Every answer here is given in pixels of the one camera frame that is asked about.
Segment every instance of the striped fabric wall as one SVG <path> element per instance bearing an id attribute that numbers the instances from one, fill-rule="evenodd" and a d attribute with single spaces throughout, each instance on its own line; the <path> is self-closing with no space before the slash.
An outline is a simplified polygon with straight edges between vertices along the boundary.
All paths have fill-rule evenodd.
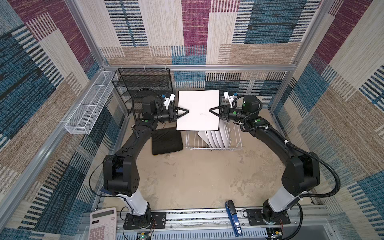
<path id="1" fill-rule="evenodd" d="M 220 104 L 225 104 L 224 92 L 233 91 L 240 95 L 256 95 L 268 108 L 282 83 L 286 72 L 205 72 L 175 71 L 171 72 L 176 92 L 185 89 L 220 91 Z"/>
<path id="2" fill-rule="evenodd" d="M 90 174 L 112 154 L 123 120 L 123 110 L 111 93 L 89 135 L 67 133 L 0 239 L 73 239 L 96 197 L 89 189 Z M 91 178 L 92 189 L 98 189 L 102 179 L 102 168 L 98 168 Z"/>
<path id="3" fill-rule="evenodd" d="M 0 0 L 0 201 L 98 69 L 64 0 Z M 72 239 L 94 200 L 90 171 L 124 118 L 110 95 L 90 135 L 66 134 L 0 239 Z M 101 183 L 101 170 L 91 179 Z"/>
<path id="4" fill-rule="evenodd" d="M 98 69 L 64 0 L 0 0 L 0 200 Z"/>
<path id="5" fill-rule="evenodd" d="M 110 65 L 289 64 L 321 0 L 78 0 Z"/>
<path id="6" fill-rule="evenodd" d="M 274 114 L 341 178 L 322 199 L 344 239 L 384 239 L 384 1 L 336 0 Z M 319 193 L 334 186 L 324 168 Z"/>

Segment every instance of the white wire dish rack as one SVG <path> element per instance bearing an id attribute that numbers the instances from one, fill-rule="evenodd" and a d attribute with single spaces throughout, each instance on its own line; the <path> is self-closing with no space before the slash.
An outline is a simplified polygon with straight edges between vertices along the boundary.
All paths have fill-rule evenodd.
<path id="1" fill-rule="evenodd" d="M 65 124 L 70 134 L 90 134 L 101 110 L 113 89 L 112 79 L 117 78 L 115 72 L 102 72 L 76 110 Z"/>
<path id="2" fill-rule="evenodd" d="M 198 136 L 198 131 L 187 131 L 185 138 L 185 147 L 188 149 L 209 149 L 209 150 L 241 150 L 243 144 L 240 137 L 239 125 L 233 122 L 226 122 L 229 131 L 229 147 L 228 148 L 210 148 L 208 144 Z"/>

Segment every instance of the blue stapler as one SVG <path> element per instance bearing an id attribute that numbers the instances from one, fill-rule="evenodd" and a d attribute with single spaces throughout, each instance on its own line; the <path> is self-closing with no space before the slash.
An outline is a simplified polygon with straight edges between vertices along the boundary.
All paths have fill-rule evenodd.
<path id="1" fill-rule="evenodd" d="M 233 230 L 235 231 L 235 236 L 239 237 L 243 235 L 243 232 L 241 231 L 240 222 L 236 215 L 236 208 L 235 204 L 232 200 L 228 200 L 225 202 L 225 208 L 228 213 L 229 220 L 231 221 Z"/>

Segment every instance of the calculator display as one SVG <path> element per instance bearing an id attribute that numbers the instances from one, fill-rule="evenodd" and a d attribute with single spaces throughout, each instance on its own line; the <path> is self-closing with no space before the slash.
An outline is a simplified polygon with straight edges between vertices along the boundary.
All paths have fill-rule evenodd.
<path id="1" fill-rule="evenodd" d="M 103 217 L 103 216 L 110 215 L 110 214 L 113 214 L 113 213 L 114 213 L 113 210 L 109 210 L 109 211 L 101 212 L 101 213 L 98 213 L 98 214 L 92 214 L 92 218 Z"/>

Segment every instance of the concrete floor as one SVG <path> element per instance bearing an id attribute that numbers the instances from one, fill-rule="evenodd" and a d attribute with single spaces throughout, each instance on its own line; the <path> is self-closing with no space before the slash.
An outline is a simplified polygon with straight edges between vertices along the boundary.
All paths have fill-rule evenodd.
<path id="1" fill-rule="evenodd" d="M 267 109 L 260 112 L 273 124 Z M 131 118 L 123 143 L 131 135 Z M 263 142 L 241 132 L 242 150 L 211 151 L 185 148 L 186 132 L 181 132 L 184 149 L 152 155 L 152 139 L 137 158 L 139 190 L 152 209 L 195 209 L 224 207 L 232 199 L 237 207 L 262 206 L 281 187 L 284 164 Z M 301 204 L 311 204 L 305 198 Z M 105 198 L 104 207 L 121 209 L 119 198 Z"/>

